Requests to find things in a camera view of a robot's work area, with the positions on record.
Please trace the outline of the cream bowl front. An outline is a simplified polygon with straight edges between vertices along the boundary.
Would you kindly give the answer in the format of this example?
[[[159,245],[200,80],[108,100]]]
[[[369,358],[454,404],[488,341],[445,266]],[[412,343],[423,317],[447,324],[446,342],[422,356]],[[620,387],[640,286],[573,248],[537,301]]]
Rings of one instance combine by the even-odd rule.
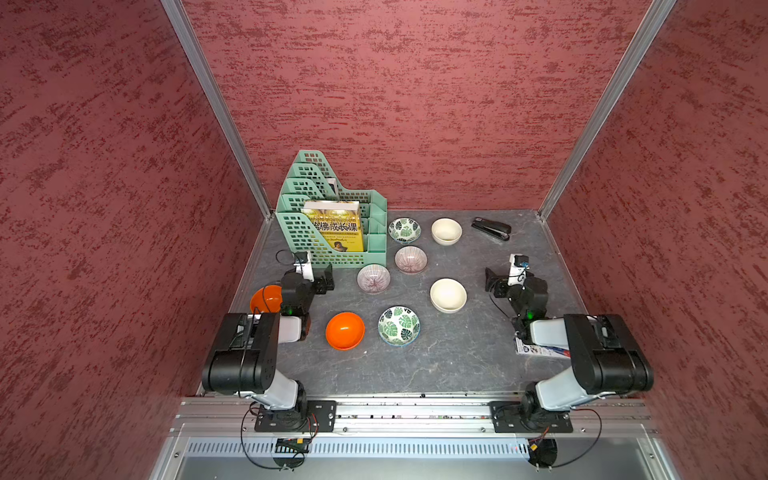
[[[432,284],[429,297],[435,309],[453,314],[466,305],[468,295],[464,286],[457,280],[442,278]]]

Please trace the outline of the cream bowl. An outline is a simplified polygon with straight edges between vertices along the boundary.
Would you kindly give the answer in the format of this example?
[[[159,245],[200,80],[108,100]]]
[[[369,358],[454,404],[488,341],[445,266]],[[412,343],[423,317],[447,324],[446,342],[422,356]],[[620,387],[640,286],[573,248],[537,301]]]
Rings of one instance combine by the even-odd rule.
[[[466,305],[468,295],[464,286],[457,280],[442,278],[432,284],[429,297],[435,309],[453,314]]]
[[[455,245],[461,239],[462,234],[462,226],[451,218],[437,219],[431,226],[432,238],[441,246]]]

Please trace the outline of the orange bowl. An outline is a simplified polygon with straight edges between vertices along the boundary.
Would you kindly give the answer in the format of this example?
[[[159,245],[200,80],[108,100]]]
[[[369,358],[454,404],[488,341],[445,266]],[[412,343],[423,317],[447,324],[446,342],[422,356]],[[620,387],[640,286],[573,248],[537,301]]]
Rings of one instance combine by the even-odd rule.
[[[279,313],[282,307],[282,288],[272,284],[259,289],[254,293],[249,303],[253,314]]]
[[[352,312],[335,315],[327,324],[325,337],[335,350],[348,351],[356,348],[365,336],[366,328],[362,318]]]

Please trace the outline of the purple striped bowl front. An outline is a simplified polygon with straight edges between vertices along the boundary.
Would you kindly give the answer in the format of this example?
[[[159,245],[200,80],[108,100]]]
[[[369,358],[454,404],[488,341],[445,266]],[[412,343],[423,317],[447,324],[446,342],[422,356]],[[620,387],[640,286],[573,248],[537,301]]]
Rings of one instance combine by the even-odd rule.
[[[379,264],[363,267],[356,277],[358,287],[367,294],[378,294],[385,291],[391,282],[389,270]]]

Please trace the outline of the purple striped bowl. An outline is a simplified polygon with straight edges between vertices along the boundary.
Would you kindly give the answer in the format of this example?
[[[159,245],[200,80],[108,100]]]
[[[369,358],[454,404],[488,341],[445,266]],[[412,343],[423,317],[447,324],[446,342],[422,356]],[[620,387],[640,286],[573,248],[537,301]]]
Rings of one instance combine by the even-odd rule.
[[[396,267],[405,274],[418,274],[428,265],[427,254],[419,247],[404,246],[394,257]]]
[[[367,294],[378,294],[385,291],[391,282],[389,270],[379,264],[363,267],[356,277],[358,287]]]

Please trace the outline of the large green leaf bowl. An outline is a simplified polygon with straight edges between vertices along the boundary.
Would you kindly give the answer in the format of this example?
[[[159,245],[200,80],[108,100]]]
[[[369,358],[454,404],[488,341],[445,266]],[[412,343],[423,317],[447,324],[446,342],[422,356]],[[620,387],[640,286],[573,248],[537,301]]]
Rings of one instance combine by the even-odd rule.
[[[418,338],[421,322],[414,310],[406,306],[393,306],[379,316],[377,327],[379,336],[385,343],[401,347]]]

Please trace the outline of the small green leaf bowl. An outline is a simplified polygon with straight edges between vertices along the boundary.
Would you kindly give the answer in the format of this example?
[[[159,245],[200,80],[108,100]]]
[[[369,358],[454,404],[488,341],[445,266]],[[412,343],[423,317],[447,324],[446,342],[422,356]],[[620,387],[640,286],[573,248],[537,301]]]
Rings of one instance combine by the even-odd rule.
[[[421,226],[413,218],[397,218],[389,224],[388,234],[397,243],[409,245],[420,238]]]

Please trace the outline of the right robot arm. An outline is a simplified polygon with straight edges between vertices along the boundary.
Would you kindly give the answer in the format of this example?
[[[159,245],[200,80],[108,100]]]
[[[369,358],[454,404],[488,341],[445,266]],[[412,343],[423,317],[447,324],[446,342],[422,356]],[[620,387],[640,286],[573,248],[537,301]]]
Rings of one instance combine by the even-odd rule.
[[[641,347],[615,314],[564,314],[548,318],[547,282],[515,266],[502,276],[487,268],[485,291],[492,301],[505,298],[516,339],[528,347],[566,351],[570,366],[559,374],[526,388],[522,417],[560,414],[607,396],[623,396],[652,389],[655,374]]]

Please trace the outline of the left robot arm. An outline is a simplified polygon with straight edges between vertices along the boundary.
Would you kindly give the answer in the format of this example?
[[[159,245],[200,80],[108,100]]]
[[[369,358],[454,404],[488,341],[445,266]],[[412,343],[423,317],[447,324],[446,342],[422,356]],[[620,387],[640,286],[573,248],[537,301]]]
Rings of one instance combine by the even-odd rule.
[[[283,417],[307,416],[303,385],[277,368],[278,346],[306,340],[314,297],[335,288],[328,265],[314,280],[295,270],[279,282],[281,303],[257,313],[227,314],[201,374],[203,391],[250,398]]]

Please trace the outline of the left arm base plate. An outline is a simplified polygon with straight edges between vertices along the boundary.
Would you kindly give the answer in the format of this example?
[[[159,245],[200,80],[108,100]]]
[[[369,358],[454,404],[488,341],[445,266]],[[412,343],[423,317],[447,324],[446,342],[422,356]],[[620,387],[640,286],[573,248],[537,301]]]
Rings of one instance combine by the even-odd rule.
[[[332,400],[308,400],[289,410],[267,410],[260,407],[255,416],[254,431],[259,433],[328,433],[333,432],[338,403]]]

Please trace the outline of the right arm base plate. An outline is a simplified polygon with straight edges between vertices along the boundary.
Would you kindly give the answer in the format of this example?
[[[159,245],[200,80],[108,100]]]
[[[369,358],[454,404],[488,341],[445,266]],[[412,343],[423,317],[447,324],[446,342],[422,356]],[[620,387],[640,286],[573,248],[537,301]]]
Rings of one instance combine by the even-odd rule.
[[[566,434],[574,431],[566,412],[552,412],[523,402],[503,401],[490,402],[489,409],[496,433]]]

